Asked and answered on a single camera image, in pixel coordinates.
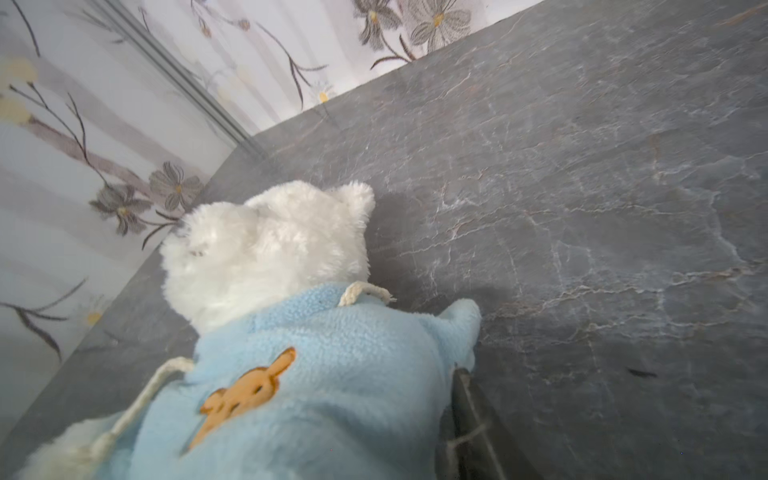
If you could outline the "light blue fleece hoodie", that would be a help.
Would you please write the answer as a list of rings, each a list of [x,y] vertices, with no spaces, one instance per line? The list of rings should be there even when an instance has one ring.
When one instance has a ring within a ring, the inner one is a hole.
[[[99,479],[433,479],[453,372],[481,313],[438,315],[326,284],[198,340],[129,418]]]

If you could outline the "white plush teddy bear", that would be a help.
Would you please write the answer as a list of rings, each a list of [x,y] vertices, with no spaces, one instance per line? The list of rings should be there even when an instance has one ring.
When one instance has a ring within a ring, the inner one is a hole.
[[[199,334],[326,284],[343,284],[344,304],[364,289],[364,233],[375,206],[370,186],[322,190],[296,181],[242,203],[203,205],[162,245],[169,305]],[[99,479],[129,418],[165,383],[181,378],[192,358],[163,364],[126,410],[70,426],[41,446],[20,471],[23,479]]]

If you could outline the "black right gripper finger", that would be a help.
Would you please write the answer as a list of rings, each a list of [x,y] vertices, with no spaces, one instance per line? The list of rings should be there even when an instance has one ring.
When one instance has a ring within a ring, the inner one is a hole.
[[[543,478],[464,368],[453,374],[452,417],[449,471],[456,479]]]

